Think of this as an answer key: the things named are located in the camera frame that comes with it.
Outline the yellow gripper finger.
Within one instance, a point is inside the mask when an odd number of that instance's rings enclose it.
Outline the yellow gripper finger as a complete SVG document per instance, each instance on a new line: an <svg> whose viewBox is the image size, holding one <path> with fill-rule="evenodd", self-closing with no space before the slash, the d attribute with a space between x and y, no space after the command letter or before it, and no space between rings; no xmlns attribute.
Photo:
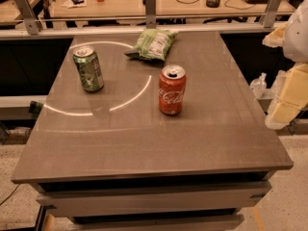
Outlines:
<svg viewBox="0 0 308 231"><path fill-rule="evenodd" d="M279 130L289 125L308 104L308 64L295 64L287 72L280 71L273 90L265 124Z"/></svg>

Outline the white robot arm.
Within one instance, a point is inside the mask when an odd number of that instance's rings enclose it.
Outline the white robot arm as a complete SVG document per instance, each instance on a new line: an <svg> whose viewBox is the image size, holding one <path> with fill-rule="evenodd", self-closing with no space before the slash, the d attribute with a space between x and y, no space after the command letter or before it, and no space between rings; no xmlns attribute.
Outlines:
<svg viewBox="0 0 308 231"><path fill-rule="evenodd" d="M289 20L265 36L268 47L282 47L295 65L278 79L277 93L268 108L265 124L270 129L287 126L308 104L308 5L304 1Z"/></svg>

